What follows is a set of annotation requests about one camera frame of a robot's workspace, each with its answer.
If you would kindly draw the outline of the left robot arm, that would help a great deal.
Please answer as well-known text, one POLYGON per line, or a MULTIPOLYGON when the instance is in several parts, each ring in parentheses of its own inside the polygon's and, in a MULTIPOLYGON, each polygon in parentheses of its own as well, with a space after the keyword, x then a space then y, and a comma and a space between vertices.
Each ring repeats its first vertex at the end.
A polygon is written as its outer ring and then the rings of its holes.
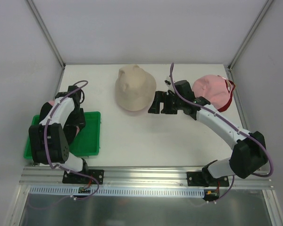
POLYGON ((78 83, 70 85, 42 106, 39 123, 29 128, 33 162, 71 172, 78 183, 85 183, 90 175, 86 161, 72 154, 69 146, 86 125, 84 98, 78 83))

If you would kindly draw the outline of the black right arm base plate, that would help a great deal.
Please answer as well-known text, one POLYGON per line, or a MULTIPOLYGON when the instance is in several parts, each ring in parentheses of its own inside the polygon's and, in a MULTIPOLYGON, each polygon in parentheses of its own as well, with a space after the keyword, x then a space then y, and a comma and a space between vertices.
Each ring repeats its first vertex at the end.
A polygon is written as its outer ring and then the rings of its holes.
POLYGON ((203 172, 200 172, 200 171, 188 171, 186 172, 186 176, 187 176, 188 186, 202 186, 202 187, 210 187, 210 186, 228 187, 229 186, 228 176, 214 178, 212 176, 205 175, 203 174, 203 172))

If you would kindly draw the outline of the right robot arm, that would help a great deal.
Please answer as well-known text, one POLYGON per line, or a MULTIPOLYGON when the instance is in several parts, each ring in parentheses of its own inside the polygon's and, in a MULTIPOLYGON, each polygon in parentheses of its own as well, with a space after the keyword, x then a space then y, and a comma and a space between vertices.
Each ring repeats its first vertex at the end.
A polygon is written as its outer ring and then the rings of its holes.
POLYGON ((168 91, 155 92, 148 112, 174 115, 181 110, 209 127, 232 150, 229 158, 212 161, 195 176, 189 176, 193 186, 216 186, 218 180, 227 176, 247 178, 268 162, 265 139, 260 132, 251 133, 230 123, 206 98, 195 96, 188 81, 165 83, 168 91))

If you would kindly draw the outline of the dark red cap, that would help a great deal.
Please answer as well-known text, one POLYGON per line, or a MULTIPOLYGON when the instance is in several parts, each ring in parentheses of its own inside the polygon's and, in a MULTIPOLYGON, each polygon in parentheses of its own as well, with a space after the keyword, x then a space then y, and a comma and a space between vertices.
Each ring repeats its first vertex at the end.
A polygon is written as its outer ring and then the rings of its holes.
POLYGON ((233 100, 233 92, 236 88, 236 85, 231 80, 225 80, 225 83, 226 83, 227 90, 228 90, 228 100, 224 106, 218 109, 219 112, 224 112, 230 107, 232 100, 233 100))

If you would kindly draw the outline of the pink cap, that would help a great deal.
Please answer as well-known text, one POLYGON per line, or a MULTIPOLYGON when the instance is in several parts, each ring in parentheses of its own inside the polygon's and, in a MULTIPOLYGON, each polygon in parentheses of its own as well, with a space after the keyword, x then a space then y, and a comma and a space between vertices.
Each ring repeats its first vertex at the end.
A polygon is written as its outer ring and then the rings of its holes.
POLYGON ((218 75, 205 75, 194 82, 192 91, 195 97, 204 97, 218 110, 228 100, 225 80, 218 75))

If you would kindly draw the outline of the beige bucket hat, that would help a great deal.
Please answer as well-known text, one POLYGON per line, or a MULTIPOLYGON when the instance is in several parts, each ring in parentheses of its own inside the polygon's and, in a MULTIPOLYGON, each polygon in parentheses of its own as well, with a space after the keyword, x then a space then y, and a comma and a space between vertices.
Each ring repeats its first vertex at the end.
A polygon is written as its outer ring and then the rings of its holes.
POLYGON ((125 65, 115 82, 116 103, 125 110, 137 112, 149 106, 155 96, 155 78, 138 65, 125 65))

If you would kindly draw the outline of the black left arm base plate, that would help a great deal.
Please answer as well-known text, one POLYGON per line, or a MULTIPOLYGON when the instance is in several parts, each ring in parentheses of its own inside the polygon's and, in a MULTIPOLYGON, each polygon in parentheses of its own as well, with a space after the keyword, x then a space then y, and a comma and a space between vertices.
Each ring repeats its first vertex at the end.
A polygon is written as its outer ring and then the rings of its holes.
MULTIPOLYGON (((80 172, 80 174, 88 175, 93 177, 91 184, 96 185, 97 183, 94 181, 96 179, 100 185, 103 184, 104 179, 104 170, 102 169, 88 169, 86 172, 80 172)), ((86 176, 78 175, 77 173, 67 173, 64 171, 62 183, 63 184, 88 184, 90 178, 86 176)))

